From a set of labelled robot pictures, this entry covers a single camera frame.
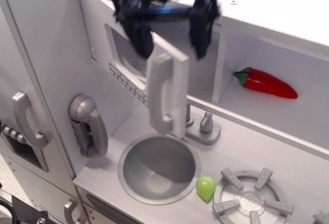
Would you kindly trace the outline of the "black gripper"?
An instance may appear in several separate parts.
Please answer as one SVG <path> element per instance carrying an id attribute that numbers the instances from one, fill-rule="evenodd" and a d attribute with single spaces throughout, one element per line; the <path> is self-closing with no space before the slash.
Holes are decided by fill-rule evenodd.
<path id="1" fill-rule="evenodd" d="M 217 0 L 194 0 L 192 7 L 170 5 L 170 0 L 111 0 L 117 20 L 136 52 L 148 59 L 154 50 L 148 21 L 174 18 L 190 19 L 189 37 L 197 59 L 207 54 L 213 22 L 220 16 Z"/>

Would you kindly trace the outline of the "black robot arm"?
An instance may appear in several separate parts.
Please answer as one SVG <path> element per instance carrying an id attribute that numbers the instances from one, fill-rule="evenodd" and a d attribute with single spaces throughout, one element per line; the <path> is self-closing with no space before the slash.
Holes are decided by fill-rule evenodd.
<path id="1" fill-rule="evenodd" d="M 191 8 L 167 6 L 168 0 L 111 0 L 115 16 L 137 53 L 147 59 L 154 49 L 152 21 L 187 18 L 189 37 L 198 59 L 206 55 L 211 43 L 211 30 L 220 15 L 217 0 L 194 0 Z"/>

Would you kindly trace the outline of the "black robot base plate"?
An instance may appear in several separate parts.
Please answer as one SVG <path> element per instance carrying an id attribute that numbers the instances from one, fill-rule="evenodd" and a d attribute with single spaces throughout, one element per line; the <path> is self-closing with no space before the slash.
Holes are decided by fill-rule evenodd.
<path id="1" fill-rule="evenodd" d="M 1 223 L 53 223 L 47 211 L 38 211 L 1 189 Z"/>

